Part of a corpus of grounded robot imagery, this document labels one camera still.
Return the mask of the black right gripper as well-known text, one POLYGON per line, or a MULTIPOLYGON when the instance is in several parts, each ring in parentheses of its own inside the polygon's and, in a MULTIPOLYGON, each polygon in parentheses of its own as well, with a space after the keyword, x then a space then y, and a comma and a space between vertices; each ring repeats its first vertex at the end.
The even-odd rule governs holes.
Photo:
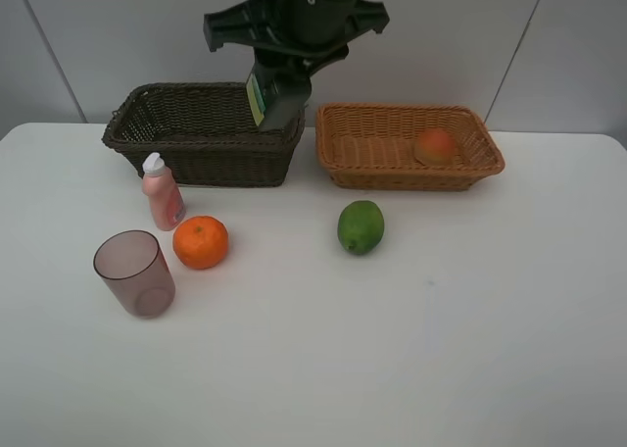
POLYGON ((247 0, 205 15, 204 34, 212 52, 247 46, 266 70, 311 76, 346 59, 350 42, 381 33, 389 21, 380 2, 247 0))

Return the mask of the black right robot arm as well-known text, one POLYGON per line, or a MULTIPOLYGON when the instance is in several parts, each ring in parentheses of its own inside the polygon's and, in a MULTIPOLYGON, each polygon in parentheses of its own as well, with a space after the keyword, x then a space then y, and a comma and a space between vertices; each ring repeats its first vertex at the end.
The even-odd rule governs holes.
POLYGON ((383 3, 366 0, 246 0, 204 16, 209 50, 225 44, 254 49, 264 70, 305 77, 345 59, 348 44, 390 18, 383 3))

